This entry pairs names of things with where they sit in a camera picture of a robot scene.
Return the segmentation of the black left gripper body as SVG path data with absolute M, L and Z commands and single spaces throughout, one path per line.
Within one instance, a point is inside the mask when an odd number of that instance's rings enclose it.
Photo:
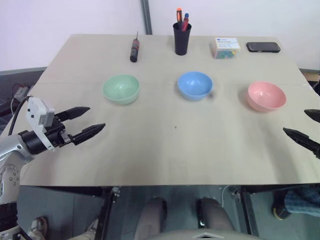
M 46 126 L 46 137 L 50 143 L 55 147 L 63 147 L 73 142 L 72 135 L 66 132 L 65 125 L 58 117 L 54 117 L 51 126 Z

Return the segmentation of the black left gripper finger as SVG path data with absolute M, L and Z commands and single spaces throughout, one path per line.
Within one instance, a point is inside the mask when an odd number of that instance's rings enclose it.
M 55 117 L 58 118 L 60 122 L 64 122 L 66 120 L 78 118 L 89 110 L 90 108 L 85 106 L 73 107 L 55 114 Z
M 97 135 L 104 127 L 105 123 L 95 124 L 83 129 L 80 133 L 74 135 L 72 137 L 72 143 L 74 145 L 79 145 Z

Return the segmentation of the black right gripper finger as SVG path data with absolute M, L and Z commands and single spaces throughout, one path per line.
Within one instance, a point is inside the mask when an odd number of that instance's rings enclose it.
M 319 109 L 305 109 L 304 113 L 312 120 L 320 123 L 320 110 Z
M 286 133 L 288 137 L 290 137 L 293 141 L 295 141 L 300 146 L 311 151 L 316 158 L 320 158 L 320 144 L 316 141 L 313 141 L 309 138 L 308 135 L 294 129 L 283 128 L 283 131 Z

